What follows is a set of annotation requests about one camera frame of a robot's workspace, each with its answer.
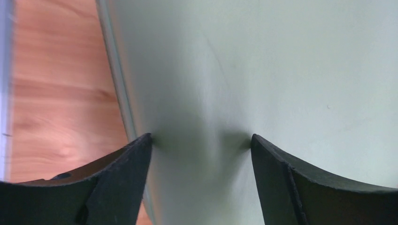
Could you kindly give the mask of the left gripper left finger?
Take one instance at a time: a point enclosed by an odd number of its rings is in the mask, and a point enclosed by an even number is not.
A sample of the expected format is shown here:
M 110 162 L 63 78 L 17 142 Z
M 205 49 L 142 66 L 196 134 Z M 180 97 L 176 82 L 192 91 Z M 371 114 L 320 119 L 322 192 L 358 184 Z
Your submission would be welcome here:
M 1 182 L 3 225 L 134 225 L 152 155 L 144 134 L 121 149 L 52 179 Z

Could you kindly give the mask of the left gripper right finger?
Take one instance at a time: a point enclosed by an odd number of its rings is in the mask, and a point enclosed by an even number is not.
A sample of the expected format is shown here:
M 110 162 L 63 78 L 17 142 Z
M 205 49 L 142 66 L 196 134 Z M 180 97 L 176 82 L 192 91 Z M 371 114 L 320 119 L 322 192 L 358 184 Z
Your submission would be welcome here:
M 395 225 L 398 191 L 325 171 L 260 135 L 251 156 L 267 225 Z

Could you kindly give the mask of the green hard-shell suitcase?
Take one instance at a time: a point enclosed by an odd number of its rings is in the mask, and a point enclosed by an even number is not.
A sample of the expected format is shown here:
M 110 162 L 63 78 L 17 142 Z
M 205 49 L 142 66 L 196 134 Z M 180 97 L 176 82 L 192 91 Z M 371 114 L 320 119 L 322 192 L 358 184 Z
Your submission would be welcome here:
M 295 222 L 257 134 L 327 173 L 398 189 L 395 0 L 99 0 L 130 141 L 153 153 L 154 225 Z

